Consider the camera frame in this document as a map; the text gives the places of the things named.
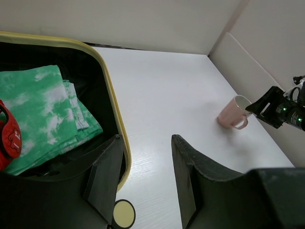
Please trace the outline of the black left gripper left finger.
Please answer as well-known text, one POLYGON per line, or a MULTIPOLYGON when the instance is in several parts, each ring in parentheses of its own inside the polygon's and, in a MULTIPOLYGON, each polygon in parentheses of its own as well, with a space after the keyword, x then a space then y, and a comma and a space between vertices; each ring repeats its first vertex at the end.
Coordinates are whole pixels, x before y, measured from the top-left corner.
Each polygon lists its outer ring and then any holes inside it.
POLYGON ((100 154, 92 164, 83 198, 107 224, 111 224, 122 165, 122 136, 113 136, 97 151, 100 154))

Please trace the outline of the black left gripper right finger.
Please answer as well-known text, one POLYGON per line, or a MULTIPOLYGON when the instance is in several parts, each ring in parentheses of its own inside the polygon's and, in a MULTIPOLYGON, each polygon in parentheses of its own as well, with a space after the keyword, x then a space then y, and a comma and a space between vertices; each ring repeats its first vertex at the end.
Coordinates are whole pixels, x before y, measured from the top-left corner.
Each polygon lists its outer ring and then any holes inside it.
POLYGON ((202 154, 180 135, 172 135, 171 148, 182 227, 188 229, 203 206, 199 178, 223 182, 240 177, 242 173, 202 154))

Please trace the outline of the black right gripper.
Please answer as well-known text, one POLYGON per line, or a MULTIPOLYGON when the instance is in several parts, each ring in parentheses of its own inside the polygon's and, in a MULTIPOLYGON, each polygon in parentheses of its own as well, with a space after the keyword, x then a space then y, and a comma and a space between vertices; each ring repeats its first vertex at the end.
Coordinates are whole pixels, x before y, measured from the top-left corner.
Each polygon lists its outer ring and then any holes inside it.
POLYGON ((272 86, 245 110, 276 129, 284 123, 300 130, 305 129, 305 107, 285 97, 284 91, 277 86, 272 86))

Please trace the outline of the pink mug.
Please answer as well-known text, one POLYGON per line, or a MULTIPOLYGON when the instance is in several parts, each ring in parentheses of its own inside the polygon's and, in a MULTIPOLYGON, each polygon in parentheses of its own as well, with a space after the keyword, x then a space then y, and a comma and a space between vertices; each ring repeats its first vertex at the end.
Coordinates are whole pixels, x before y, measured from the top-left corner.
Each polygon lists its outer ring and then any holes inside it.
POLYGON ((218 123, 225 128, 245 128, 248 125, 248 117, 252 114, 246 111, 246 107, 251 104, 246 97, 236 95, 218 115, 218 123))

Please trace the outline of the yellow suitcase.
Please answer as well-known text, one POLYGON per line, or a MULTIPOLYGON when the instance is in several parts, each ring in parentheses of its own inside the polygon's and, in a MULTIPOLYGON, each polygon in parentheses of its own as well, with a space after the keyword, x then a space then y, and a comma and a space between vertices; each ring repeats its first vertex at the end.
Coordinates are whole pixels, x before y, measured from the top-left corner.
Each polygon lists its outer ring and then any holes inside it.
POLYGON ((0 33, 0 226, 128 229, 131 170, 104 59, 68 38, 0 33))

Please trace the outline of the green white tie-dye cloth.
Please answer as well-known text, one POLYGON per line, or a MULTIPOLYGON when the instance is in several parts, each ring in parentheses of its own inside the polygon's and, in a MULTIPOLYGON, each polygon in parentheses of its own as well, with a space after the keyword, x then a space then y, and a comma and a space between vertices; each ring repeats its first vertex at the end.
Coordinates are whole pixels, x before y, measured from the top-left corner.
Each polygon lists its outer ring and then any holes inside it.
POLYGON ((42 165, 103 133, 77 98, 74 84, 56 65, 0 73, 0 99, 21 130, 21 155, 4 170, 11 175, 42 165))

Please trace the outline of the red black headphones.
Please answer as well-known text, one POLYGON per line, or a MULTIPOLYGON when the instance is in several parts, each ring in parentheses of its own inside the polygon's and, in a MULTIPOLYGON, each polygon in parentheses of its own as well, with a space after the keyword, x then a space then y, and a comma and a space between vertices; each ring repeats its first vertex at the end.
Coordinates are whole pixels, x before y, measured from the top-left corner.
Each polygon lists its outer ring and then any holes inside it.
POLYGON ((0 169, 4 170, 21 155, 22 135, 18 122, 3 101, 0 101, 0 113, 6 117, 5 122, 0 122, 0 169))

